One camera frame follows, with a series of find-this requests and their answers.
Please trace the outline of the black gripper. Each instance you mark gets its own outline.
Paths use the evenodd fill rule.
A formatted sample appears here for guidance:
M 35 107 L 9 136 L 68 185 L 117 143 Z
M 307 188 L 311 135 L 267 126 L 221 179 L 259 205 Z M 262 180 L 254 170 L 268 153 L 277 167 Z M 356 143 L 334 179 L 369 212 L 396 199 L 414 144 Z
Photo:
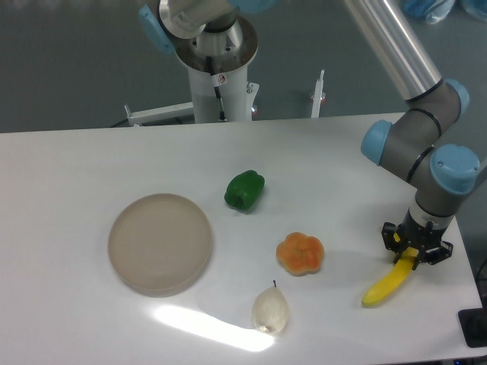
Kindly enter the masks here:
M 394 253 L 393 263 L 399 261 L 406 248 L 418 250 L 412 265 L 413 271 L 420 264 L 436 265 L 452 256 L 454 245 L 441 240 L 443 234 L 443 229 L 434 230 L 428 225 L 423 227 L 415 222 L 400 225 L 385 222 L 381 230 L 385 248 Z

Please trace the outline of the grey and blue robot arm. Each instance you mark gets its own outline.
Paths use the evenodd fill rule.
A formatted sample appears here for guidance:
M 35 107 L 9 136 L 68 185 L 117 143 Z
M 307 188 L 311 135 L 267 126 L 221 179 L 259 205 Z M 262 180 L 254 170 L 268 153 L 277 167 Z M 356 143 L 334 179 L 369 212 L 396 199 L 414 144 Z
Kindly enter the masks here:
M 160 1 L 138 19 L 161 52 L 185 65 L 197 123 L 252 118 L 256 85 L 247 67 L 258 49 L 245 14 L 270 1 Z M 361 152 L 415 187 L 414 202 L 399 225 L 385 223 L 385 247 L 397 256 L 416 250 L 415 264 L 451 257 L 442 237 L 463 201 L 485 180 L 486 167 L 469 148 L 437 146 L 469 105 L 466 88 L 445 79 L 392 1 L 347 1 L 349 14 L 408 105 L 396 122 L 378 121 L 365 133 Z

